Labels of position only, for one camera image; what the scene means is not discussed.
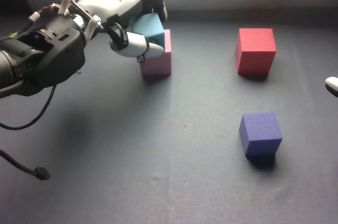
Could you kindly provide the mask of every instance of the red cube top face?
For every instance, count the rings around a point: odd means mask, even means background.
[[[275,39],[272,29],[239,29],[242,51],[274,51]]]

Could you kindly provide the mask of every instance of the textured cube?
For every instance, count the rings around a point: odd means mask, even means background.
[[[160,77],[171,75],[171,40],[170,30],[165,30],[165,48],[164,53],[155,58],[147,58],[140,64],[143,77]]]
[[[274,155],[283,139],[274,112],[244,114],[239,134],[246,156]]]
[[[164,47],[164,29],[158,14],[142,15],[132,24],[132,30]]]
[[[268,74],[276,54],[272,29],[240,29],[236,47],[238,74]]]

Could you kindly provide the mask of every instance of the pink cube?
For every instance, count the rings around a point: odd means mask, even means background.
[[[170,30],[164,30],[164,53],[156,58],[148,58],[140,64],[141,74],[144,78],[171,75],[171,40]]]
[[[240,29],[236,48],[238,74],[268,74],[276,54],[272,29]]]

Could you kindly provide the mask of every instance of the purple cube top face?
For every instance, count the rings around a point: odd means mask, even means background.
[[[274,112],[244,114],[239,134],[246,156],[274,155],[282,140]]]
[[[274,112],[243,115],[249,141],[282,139],[276,114]]]

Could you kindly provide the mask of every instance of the black cable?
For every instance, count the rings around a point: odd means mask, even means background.
[[[35,124],[42,117],[42,115],[44,114],[44,112],[48,108],[48,105],[50,104],[50,102],[53,98],[56,87],[57,87],[56,85],[53,86],[52,91],[51,91],[51,93],[48,97],[48,100],[47,100],[46,104],[43,106],[40,114],[38,114],[38,116],[35,117],[32,121],[30,121],[28,124],[23,125],[23,126],[13,127],[13,126],[8,126],[8,125],[4,125],[4,124],[0,123],[0,127],[7,129],[7,130],[22,130],[22,129],[25,129],[25,128],[30,127],[31,125]]]
[[[19,170],[27,174],[33,175],[40,180],[48,180],[51,177],[48,171],[44,167],[36,167],[34,170],[31,170],[30,168],[14,160],[9,154],[7,154],[1,149],[0,149],[0,156],[3,157],[5,160],[7,160],[9,163],[11,163],[14,167],[18,168]]]

